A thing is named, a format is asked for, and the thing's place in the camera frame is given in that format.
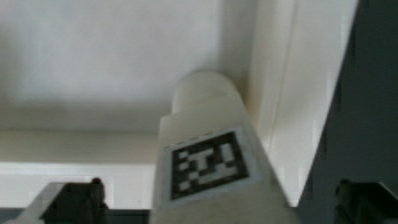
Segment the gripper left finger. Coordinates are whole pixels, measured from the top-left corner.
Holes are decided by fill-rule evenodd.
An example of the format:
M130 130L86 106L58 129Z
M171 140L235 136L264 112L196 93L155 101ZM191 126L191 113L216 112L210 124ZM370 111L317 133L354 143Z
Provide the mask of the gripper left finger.
M100 178L50 182L11 224L107 224L107 212Z

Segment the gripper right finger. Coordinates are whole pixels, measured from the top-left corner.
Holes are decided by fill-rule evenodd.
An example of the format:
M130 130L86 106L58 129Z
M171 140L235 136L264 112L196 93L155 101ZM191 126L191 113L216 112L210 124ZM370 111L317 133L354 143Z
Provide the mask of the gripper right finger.
M340 181L335 224L398 224L398 183Z

